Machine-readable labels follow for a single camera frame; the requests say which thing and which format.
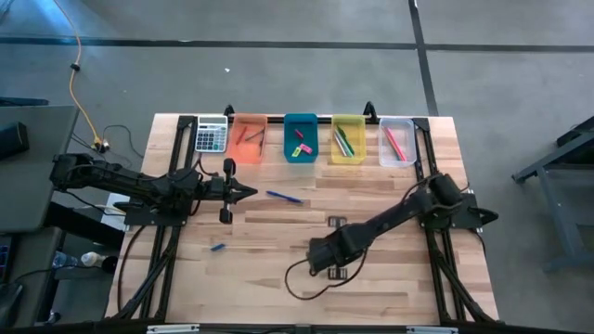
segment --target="wooden tabletop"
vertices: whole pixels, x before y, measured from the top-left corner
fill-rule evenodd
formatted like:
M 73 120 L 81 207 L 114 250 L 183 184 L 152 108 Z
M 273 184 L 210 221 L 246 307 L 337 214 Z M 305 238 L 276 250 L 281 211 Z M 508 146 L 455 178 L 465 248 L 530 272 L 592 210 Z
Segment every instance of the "wooden tabletop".
M 155 115 L 143 173 L 162 175 L 167 172 L 178 116 Z M 434 117 L 429 120 L 437 167 L 443 173 L 450 173 L 460 188 L 465 187 L 466 174 L 453 119 Z M 296 300 L 286 291 L 283 278 L 287 267 L 304 258 L 310 238 L 323 238 L 332 231 L 326 223 L 329 215 L 346 216 L 350 223 L 365 222 L 394 206 L 404 191 L 416 182 L 412 166 L 386 168 L 379 165 L 377 125 L 367 126 L 368 156 L 362 165 L 332 164 L 329 125 L 320 124 L 318 135 L 316 162 L 289 164 L 283 156 L 282 124 L 269 124 L 262 163 L 238 165 L 238 181 L 259 189 L 259 193 L 232 208 L 233 225 L 218 222 L 222 203 L 201 204 L 199 213 L 191 217 L 182 230 L 168 322 L 438 323 L 427 244 L 415 220 L 376 239 L 363 270 L 349 284 L 330 289 L 310 302 Z M 422 139 L 419 141 L 421 157 L 426 161 Z M 205 170 L 221 173 L 224 157 L 223 154 L 204 155 Z M 303 199 L 305 204 L 295 205 L 268 197 L 266 190 Z M 155 230 L 155 227 L 147 227 L 132 247 L 123 273 L 124 303 L 147 274 Z M 121 256 L 132 234 L 126 234 Z M 461 281 L 484 310 L 497 318 L 479 239 L 469 231 L 452 230 L 452 241 Z M 210 247 L 218 243 L 225 243 L 226 248 L 211 252 Z M 350 273 L 357 266 L 358 261 L 351 263 Z M 107 316 L 116 313 L 117 276 L 116 273 Z M 291 288 L 303 296 L 312 295 L 329 283 L 324 273 L 310 277 L 307 264 L 291 271 L 289 281 Z M 447 284 L 445 294 L 448 310 L 454 316 Z

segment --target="white bottle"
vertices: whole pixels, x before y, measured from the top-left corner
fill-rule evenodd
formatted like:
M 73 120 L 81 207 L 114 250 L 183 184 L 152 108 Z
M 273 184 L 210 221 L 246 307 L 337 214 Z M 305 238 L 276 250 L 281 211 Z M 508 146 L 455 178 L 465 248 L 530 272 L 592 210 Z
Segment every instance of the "white bottle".
M 86 254 L 83 254 L 83 256 L 81 256 L 81 262 L 85 265 L 85 266 L 101 266 L 101 264 L 103 263 L 103 260 L 105 260 L 107 258 L 107 256 L 104 255 L 99 255 L 97 253 L 95 253 L 94 251 L 89 251 Z

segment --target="translucent container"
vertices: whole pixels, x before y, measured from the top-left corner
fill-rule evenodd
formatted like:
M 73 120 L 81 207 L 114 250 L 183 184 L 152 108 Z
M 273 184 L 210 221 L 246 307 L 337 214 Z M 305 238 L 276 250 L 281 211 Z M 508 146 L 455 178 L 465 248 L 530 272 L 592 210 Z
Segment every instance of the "translucent container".
M 301 139 L 295 130 L 303 135 Z M 284 119 L 284 148 L 285 158 L 290 163 L 311 163 L 316 161 L 318 154 L 317 145 L 317 116 L 313 113 L 305 114 L 286 114 Z M 301 144 L 306 144 L 312 149 L 310 154 L 301 152 L 297 157 L 293 157 L 293 151 Z
M 260 163 L 264 156 L 268 117 L 235 114 L 226 155 L 236 163 Z
M 396 146 L 402 152 L 404 159 L 394 149 L 385 129 L 389 129 L 389 132 L 394 136 Z M 380 139 L 380 165 L 407 167 L 417 160 L 415 124 L 410 119 L 382 118 L 378 128 L 378 138 Z
M 336 139 L 336 129 L 342 129 L 346 134 L 346 141 L 353 149 L 353 157 L 345 156 Z M 365 139 L 365 117 L 355 115 L 334 115 L 331 126 L 330 156 L 333 163 L 359 164 L 367 156 Z

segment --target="green pen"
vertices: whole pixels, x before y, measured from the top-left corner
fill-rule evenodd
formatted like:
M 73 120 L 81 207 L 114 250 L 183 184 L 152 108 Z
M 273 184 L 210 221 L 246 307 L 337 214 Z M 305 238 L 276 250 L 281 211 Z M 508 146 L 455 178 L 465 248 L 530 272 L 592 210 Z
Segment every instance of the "green pen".
M 355 155 L 355 151 L 353 150 L 353 147 L 351 146 L 351 144 L 349 144 L 348 140 L 346 140 L 346 134 L 344 133 L 344 131 L 338 125 L 336 125 L 336 129 L 338 130 L 338 133 L 341 135 L 342 140 L 344 140 L 344 144 L 346 144 L 346 146 L 351 151 L 351 154 Z

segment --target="concrete floor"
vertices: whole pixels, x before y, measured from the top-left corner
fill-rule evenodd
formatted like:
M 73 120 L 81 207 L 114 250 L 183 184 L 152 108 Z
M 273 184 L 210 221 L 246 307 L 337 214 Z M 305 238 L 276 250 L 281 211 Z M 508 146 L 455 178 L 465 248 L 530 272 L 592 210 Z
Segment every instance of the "concrete floor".
M 415 42 L 406 0 L 60 3 L 87 37 Z M 418 0 L 418 6 L 427 43 L 594 45 L 594 3 L 588 0 Z M 47 35 L 71 35 L 51 1 L 17 0 L 0 24 L 0 38 Z M 71 104 L 67 84 L 75 52 L 63 45 L 0 45 L 0 96 Z M 455 118 L 471 186 L 482 206 L 500 214 L 484 239 L 501 319 L 591 332 L 594 271 L 543 273 L 543 263 L 561 254 L 553 223 L 539 186 L 516 186 L 510 175 L 592 115 L 594 54 L 432 51 L 428 60 L 439 114 Z M 126 124 L 140 150 L 154 113 L 218 112 L 228 103 L 247 112 L 358 114 L 372 100 L 380 114 L 428 115 L 415 50 L 88 46 L 82 64 L 75 89 L 97 128 Z M 91 139 L 82 118 L 76 133 Z M 113 136 L 114 150 L 138 169 L 141 160 L 125 133 Z M 72 143 L 70 151 L 81 148 Z M 107 197 L 91 189 L 81 196 Z M 71 244 L 73 252 L 90 247 Z M 110 277 L 98 279 L 104 293 L 91 291 L 86 281 L 61 288 L 57 308 L 64 321 L 103 315 Z M 74 301 L 81 307 L 66 306 Z

